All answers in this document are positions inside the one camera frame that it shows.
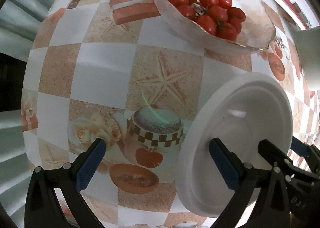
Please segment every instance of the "checkered tablecloth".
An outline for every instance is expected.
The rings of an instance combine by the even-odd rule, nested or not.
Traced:
[[[82,195],[106,227],[172,227],[183,222],[209,227],[215,218],[190,213],[174,182],[160,182],[154,191],[139,195],[124,192],[111,181],[110,165],[130,164],[121,152],[121,133],[112,115],[130,120],[147,100],[174,110],[185,135],[202,106],[228,80],[247,72],[275,79],[268,60],[256,53],[221,56],[196,47],[161,17],[116,26],[110,0],[80,0],[76,8],[67,9],[71,1],[55,1],[30,51],[21,106],[22,119],[28,123],[23,134],[30,169],[61,167],[95,137],[102,137],[110,152]],[[313,144],[319,100],[300,71],[290,33],[292,20],[273,0],[262,2],[288,51],[282,58],[285,79],[277,81],[290,101],[293,135]],[[289,155],[306,168],[303,159],[291,151]]]

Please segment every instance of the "metal bolt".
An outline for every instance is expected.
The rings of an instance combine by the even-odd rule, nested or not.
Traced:
[[[41,171],[41,167],[36,167],[36,168],[35,168],[35,172],[36,172],[36,173],[39,173],[40,171]]]
[[[274,168],[273,168],[273,171],[276,172],[276,173],[280,173],[281,170],[280,170],[279,167],[274,167]]]
[[[289,177],[288,175],[286,175],[284,178],[287,182],[291,182],[291,177]]]
[[[247,169],[250,169],[252,168],[252,165],[249,163],[249,162],[244,162],[244,167],[247,168]]]
[[[63,165],[63,168],[64,168],[64,169],[69,169],[69,168],[71,168],[71,163],[65,163],[65,164]]]

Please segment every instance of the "checkered pattern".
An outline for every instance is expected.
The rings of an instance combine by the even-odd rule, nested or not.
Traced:
[[[37,93],[39,120],[36,130],[24,132],[32,168],[53,168],[75,159],[76,155],[68,151],[68,122],[70,115],[81,115],[86,107],[105,110],[107,115],[118,111],[130,119],[147,100],[175,110],[187,133],[186,123],[191,125],[207,100],[228,80],[247,72],[275,78],[268,61],[256,53],[221,56],[180,38],[161,17],[115,26],[108,10],[110,0],[79,0],[75,8],[72,4],[72,9],[67,9],[72,1],[56,0],[53,4],[26,68],[23,88]],[[309,91],[300,71],[292,26],[273,0],[262,1],[283,50],[286,75],[279,84],[292,109],[293,135],[318,145],[319,97]],[[181,143],[183,129],[151,137],[131,122],[129,133],[148,146],[174,149]],[[119,145],[109,152],[111,160],[130,164],[121,149]],[[307,167],[293,152],[289,155],[295,165]],[[96,172],[84,193],[106,227],[171,227],[189,221],[201,226],[214,221],[185,209],[174,182],[160,183],[150,193],[134,195],[118,189],[108,173]]]
[[[183,128],[170,134],[155,134],[140,128],[131,118],[129,123],[129,134],[134,139],[140,141],[148,147],[170,147],[178,145],[183,134]]]

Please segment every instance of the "empty white bowl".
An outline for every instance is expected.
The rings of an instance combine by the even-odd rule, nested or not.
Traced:
[[[181,148],[176,189],[183,205],[197,215],[217,217],[234,194],[209,154],[211,139],[220,138],[242,162],[271,169],[258,154],[259,142],[268,139],[287,153],[292,128],[288,98],[271,77],[248,73],[224,84],[202,107]]]

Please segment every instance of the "bowl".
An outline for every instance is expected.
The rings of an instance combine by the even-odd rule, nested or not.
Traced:
[[[241,8],[246,14],[242,32],[235,42],[210,35],[195,22],[182,16],[167,0],[154,1],[162,18],[184,39],[222,55],[241,55],[267,50],[269,42],[276,36],[275,26],[260,0],[232,0],[232,6]]]
[[[267,139],[287,154],[292,129],[290,103],[273,78],[250,73],[224,84],[202,107],[181,148],[176,189],[182,204],[196,215],[217,217],[234,194],[209,154],[210,140],[218,137],[242,162],[270,170],[258,154],[259,142]]]
[[[122,191],[145,194],[153,191],[159,178],[148,169],[131,164],[115,164],[110,168],[113,183]]]

